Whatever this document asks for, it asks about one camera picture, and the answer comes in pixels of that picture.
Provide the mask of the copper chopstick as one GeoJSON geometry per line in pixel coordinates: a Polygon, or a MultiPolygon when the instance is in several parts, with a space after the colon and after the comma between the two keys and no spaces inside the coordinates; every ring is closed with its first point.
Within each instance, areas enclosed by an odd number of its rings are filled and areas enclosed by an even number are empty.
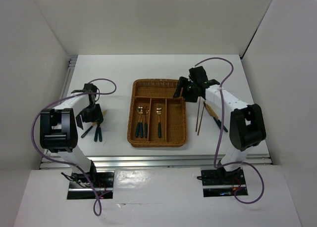
{"type": "Polygon", "coordinates": [[[203,109],[202,109],[202,113],[201,113],[201,117],[200,117],[200,122],[199,122],[199,126],[198,126],[198,131],[197,131],[197,135],[198,135],[198,136],[199,136],[200,130],[201,130],[201,125],[202,125],[204,110],[205,110],[205,106],[203,105],[203,109]]]}
{"type": "Polygon", "coordinates": [[[198,109],[197,109],[197,116],[196,116],[196,127],[195,127],[195,132],[198,132],[198,121],[199,121],[199,113],[200,113],[200,103],[201,100],[198,100],[198,109]]]}

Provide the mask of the gold spoon pile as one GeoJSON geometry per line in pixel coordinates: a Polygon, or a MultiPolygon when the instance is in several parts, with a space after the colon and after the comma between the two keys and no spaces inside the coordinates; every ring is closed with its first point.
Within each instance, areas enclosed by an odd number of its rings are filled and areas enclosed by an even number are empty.
{"type": "Polygon", "coordinates": [[[144,129],[143,129],[143,107],[140,107],[140,138],[144,137],[144,129]]]}

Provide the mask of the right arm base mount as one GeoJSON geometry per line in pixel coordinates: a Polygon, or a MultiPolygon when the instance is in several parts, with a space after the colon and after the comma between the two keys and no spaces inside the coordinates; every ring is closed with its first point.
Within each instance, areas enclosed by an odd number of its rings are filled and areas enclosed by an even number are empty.
{"type": "Polygon", "coordinates": [[[201,170],[201,175],[196,177],[202,182],[204,197],[227,197],[248,195],[244,172],[241,168],[225,172],[225,169],[219,170],[201,170]]]}

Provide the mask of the aluminium table front rail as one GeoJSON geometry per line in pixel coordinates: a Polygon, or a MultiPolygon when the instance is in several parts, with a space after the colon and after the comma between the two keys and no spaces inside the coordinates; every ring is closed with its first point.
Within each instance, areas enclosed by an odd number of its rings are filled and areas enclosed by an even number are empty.
{"type": "MultiPolygon", "coordinates": [[[[171,156],[90,156],[98,170],[116,168],[161,168],[161,167],[212,167],[213,155],[171,155],[171,156]]],[[[247,162],[256,165],[271,165],[269,155],[250,155],[247,162]]],[[[69,167],[42,158],[39,169],[64,169],[69,167]]]]}

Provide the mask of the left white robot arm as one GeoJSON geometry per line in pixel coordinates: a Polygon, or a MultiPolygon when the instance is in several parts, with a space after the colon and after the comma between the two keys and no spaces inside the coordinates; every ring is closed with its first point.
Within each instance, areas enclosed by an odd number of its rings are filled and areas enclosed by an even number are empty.
{"type": "Polygon", "coordinates": [[[104,116],[96,102],[98,91],[94,84],[85,84],[82,90],[73,91],[70,98],[40,113],[41,147],[70,163],[75,180],[87,187],[97,184],[98,174],[93,161],[78,146],[77,129],[83,129],[83,123],[95,123],[97,135],[101,134],[100,124],[104,116]]]}

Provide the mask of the brown wicker cutlery tray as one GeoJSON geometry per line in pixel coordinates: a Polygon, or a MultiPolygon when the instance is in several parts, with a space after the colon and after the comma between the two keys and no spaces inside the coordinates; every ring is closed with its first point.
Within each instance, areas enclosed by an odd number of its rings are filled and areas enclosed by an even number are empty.
{"type": "Polygon", "coordinates": [[[173,79],[138,79],[132,86],[127,140],[135,148],[181,147],[187,141],[186,103],[180,96],[173,98],[178,81],[173,79]],[[135,137],[138,123],[137,107],[149,108],[147,115],[148,138],[135,137]],[[158,137],[158,115],[162,108],[162,138],[158,137]]]}

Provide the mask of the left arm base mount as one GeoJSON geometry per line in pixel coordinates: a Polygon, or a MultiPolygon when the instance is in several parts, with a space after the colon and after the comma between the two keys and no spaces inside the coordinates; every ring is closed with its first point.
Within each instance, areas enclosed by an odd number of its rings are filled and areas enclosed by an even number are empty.
{"type": "MultiPolygon", "coordinates": [[[[95,199],[91,185],[85,177],[79,177],[74,173],[61,174],[69,181],[67,200],[95,199]]],[[[92,179],[93,187],[101,199],[113,199],[114,172],[95,173],[92,179]]]]}

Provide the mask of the right copper chopstick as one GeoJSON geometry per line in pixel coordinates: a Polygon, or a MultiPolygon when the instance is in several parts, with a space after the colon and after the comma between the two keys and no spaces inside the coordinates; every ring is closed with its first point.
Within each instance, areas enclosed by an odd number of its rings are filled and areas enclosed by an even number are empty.
{"type": "Polygon", "coordinates": [[[199,126],[198,126],[198,131],[197,131],[197,135],[198,135],[198,136],[199,136],[200,130],[201,130],[201,125],[202,125],[204,110],[205,110],[205,106],[203,105],[203,109],[202,109],[202,113],[201,113],[201,117],[200,117],[200,122],[199,122],[199,126]]]}

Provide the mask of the gold knife green handle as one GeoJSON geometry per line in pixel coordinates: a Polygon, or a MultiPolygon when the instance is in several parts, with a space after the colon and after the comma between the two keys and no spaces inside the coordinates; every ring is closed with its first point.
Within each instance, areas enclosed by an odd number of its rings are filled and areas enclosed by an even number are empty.
{"type": "Polygon", "coordinates": [[[162,114],[162,108],[161,107],[157,107],[156,108],[156,113],[158,115],[158,137],[162,138],[161,119],[160,119],[160,116],[162,114]]]}

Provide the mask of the aluminium left side rail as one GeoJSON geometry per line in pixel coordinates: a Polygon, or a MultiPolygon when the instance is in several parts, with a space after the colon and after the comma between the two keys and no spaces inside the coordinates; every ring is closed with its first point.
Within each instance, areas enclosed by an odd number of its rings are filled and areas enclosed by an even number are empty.
{"type": "Polygon", "coordinates": [[[71,83],[71,79],[75,70],[77,59],[78,59],[78,55],[72,55],[69,59],[65,80],[62,86],[59,99],[67,97],[67,93],[70,87],[70,83],[71,83]]]}

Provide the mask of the left copper chopstick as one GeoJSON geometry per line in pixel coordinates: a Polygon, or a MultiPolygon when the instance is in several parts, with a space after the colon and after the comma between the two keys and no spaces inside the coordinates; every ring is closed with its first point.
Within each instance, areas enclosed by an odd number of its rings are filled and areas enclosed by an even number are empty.
{"type": "Polygon", "coordinates": [[[201,100],[198,100],[198,109],[197,109],[197,116],[196,116],[196,127],[195,127],[195,132],[198,132],[198,121],[199,121],[199,113],[200,113],[200,103],[201,100]]]}

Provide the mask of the gold spoon green handle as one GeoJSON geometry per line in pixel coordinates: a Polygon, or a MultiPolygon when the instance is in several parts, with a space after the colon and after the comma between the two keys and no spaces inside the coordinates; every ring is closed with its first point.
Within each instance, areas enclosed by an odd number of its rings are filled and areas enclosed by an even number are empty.
{"type": "Polygon", "coordinates": [[[135,132],[135,137],[140,137],[140,107],[137,107],[137,112],[138,112],[138,123],[137,123],[137,127],[136,127],[136,132],[135,132]]]}
{"type": "Polygon", "coordinates": [[[149,112],[149,108],[148,107],[144,107],[144,135],[145,135],[145,138],[148,138],[148,122],[147,122],[147,115],[148,115],[148,112],[149,112]]]}

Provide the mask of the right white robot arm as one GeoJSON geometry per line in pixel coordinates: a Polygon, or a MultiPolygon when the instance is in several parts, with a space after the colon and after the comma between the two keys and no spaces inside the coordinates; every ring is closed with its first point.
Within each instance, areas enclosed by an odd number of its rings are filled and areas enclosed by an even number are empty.
{"type": "Polygon", "coordinates": [[[191,68],[189,78],[180,77],[174,98],[197,102],[199,97],[221,109],[220,127],[228,128],[230,146],[225,156],[214,163],[216,178],[228,183],[233,171],[241,167],[250,150],[266,139],[262,109],[257,104],[241,101],[222,87],[217,80],[209,80],[202,66],[191,68]]]}

